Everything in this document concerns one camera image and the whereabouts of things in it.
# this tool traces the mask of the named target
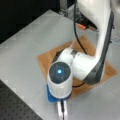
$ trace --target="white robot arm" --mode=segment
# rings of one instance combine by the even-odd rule
[[[98,44],[95,56],[89,56],[70,48],[64,49],[56,56],[51,67],[56,66],[52,70],[50,67],[48,72],[48,86],[51,94],[59,99],[70,95],[72,91],[72,76],[90,85],[100,82],[110,43],[114,19],[113,12],[110,8],[110,1],[77,0],[77,2],[82,14],[93,22],[99,30]],[[64,76],[67,75],[65,68],[64,66],[60,67],[58,65],[59,62],[63,62],[69,66],[71,74],[69,74],[67,79],[64,79]]]

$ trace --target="black band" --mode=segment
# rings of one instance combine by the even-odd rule
[[[96,64],[96,66],[92,69],[92,71],[83,80],[83,82],[85,82],[87,84],[93,85],[93,84],[100,82],[103,67],[104,67],[104,62],[105,62],[105,58],[106,58],[106,53],[108,51],[109,44],[111,43],[110,38],[111,38],[113,21],[114,21],[114,14],[111,11],[111,15],[110,15],[109,23],[108,23],[107,34],[105,37],[105,42],[104,42],[104,46],[103,46],[103,50],[102,50],[102,55],[101,55],[99,62]]]

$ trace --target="metal base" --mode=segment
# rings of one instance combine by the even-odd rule
[[[0,120],[42,120],[0,80]]]

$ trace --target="tabletop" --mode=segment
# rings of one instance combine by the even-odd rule
[[[98,34],[77,30],[94,45]],[[49,10],[0,45],[0,79],[44,120],[57,120],[56,104],[49,103],[46,80],[37,56],[75,40],[73,22]],[[120,46],[109,46],[107,59],[118,74],[96,88],[68,100],[69,120],[120,119]]]

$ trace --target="blue tape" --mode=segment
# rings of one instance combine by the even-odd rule
[[[54,102],[58,102],[58,101],[68,100],[68,99],[70,98],[70,96],[71,96],[71,94],[70,94],[68,97],[66,97],[66,98],[64,98],[64,99],[55,98],[55,97],[53,97],[53,96],[51,95],[51,93],[50,93],[50,91],[49,91],[48,85],[47,85],[46,87],[47,87],[47,96],[48,96],[48,101],[49,101],[49,102],[54,103]]]

